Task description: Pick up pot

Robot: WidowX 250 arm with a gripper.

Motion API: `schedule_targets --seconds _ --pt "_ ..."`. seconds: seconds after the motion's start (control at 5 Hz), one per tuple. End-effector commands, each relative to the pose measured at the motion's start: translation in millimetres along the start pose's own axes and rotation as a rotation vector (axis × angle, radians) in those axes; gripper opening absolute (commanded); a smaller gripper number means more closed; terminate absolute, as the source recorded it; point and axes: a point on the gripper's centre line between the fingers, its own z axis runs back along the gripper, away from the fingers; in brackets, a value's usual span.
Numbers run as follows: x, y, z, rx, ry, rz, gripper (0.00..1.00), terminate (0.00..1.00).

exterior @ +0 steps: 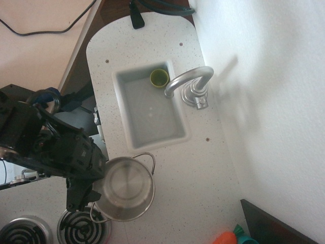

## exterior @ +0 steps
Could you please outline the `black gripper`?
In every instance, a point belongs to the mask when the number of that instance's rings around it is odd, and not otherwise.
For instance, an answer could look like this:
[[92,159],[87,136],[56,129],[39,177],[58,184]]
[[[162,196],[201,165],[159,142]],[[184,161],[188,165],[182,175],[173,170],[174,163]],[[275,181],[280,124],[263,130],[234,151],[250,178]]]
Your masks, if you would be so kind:
[[83,129],[47,111],[39,114],[50,132],[50,139],[39,146],[38,170],[66,177],[67,211],[83,211],[86,205],[101,198],[100,193],[91,189],[91,180],[104,177],[105,157]]

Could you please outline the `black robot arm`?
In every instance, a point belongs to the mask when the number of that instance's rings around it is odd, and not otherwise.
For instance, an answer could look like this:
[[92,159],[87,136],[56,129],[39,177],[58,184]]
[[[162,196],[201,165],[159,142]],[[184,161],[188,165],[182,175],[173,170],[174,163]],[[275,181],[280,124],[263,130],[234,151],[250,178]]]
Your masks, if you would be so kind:
[[67,210],[82,211],[101,194],[93,183],[103,179],[105,157],[85,131],[54,116],[60,96],[38,90],[25,101],[1,92],[1,159],[46,177],[67,180]]

